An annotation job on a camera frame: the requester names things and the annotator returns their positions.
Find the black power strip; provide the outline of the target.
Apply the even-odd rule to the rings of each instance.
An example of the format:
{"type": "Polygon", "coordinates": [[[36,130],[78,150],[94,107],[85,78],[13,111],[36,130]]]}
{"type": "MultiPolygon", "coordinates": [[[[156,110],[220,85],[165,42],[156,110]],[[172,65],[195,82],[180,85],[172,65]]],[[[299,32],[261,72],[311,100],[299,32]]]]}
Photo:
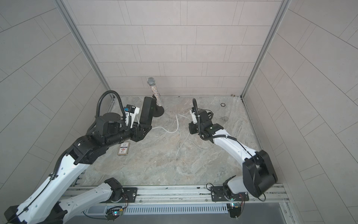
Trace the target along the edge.
{"type": "Polygon", "coordinates": [[[156,106],[156,99],[153,97],[145,97],[141,109],[139,122],[144,125],[152,125],[153,115],[156,106]]]}

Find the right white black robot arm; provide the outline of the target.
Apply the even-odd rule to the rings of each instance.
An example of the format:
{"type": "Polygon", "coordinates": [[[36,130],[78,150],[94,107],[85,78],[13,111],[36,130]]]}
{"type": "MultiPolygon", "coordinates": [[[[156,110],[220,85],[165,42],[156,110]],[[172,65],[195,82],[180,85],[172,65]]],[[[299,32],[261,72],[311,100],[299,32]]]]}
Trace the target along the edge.
{"type": "Polygon", "coordinates": [[[241,176],[233,176],[223,183],[223,194],[227,200],[234,200],[246,191],[259,198],[272,185],[276,184],[276,175],[271,158],[264,150],[256,151],[240,143],[219,124],[212,123],[212,113],[199,109],[193,99],[191,109],[193,121],[189,123],[190,134],[198,134],[204,141],[210,141],[229,153],[242,167],[241,176]]]}

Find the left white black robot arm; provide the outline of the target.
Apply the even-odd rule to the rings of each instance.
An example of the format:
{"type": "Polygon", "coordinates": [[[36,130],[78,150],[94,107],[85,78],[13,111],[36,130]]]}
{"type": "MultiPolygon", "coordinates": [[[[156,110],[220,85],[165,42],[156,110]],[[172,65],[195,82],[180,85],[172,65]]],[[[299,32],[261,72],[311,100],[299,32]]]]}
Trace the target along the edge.
{"type": "Polygon", "coordinates": [[[152,129],[156,99],[145,97],[142,108],[127,105],[121,114],[101,114],[98,100],[96,119],[86,135],[76,139],[58,158],[46,181],[22,204],[9,207],[4,215],[9,224],[64,224],[91,206],[111,201],[129,201],[115,178],[63,200],[62,195],[75,179],[114,145],[127,140],[141,141],[152,129]]]}

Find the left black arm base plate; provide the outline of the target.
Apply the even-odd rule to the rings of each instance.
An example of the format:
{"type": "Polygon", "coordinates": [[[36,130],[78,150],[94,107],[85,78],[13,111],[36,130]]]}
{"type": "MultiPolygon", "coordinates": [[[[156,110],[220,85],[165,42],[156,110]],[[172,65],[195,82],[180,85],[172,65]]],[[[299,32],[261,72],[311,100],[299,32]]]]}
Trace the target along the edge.
{"type": "Polygon", "coordinates": [[[123,187],[121,197],[113,197],[105,203],[134,203],[137,197],[138,188],[136,187],[123,187]]]}

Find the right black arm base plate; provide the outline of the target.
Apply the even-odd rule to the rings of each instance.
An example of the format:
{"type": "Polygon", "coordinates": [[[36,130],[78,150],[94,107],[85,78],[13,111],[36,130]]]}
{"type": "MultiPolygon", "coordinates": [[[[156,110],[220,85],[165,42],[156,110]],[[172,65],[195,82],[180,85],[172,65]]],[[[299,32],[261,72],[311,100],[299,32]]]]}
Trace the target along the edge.
{"type": "Polygon", "coordinates": [[[247,192],[240,192],[231,196],[227,196],[223,186],[211,186],[211,197],[213,202],[241,202],[249,201],[249,195],[247,192]]]}

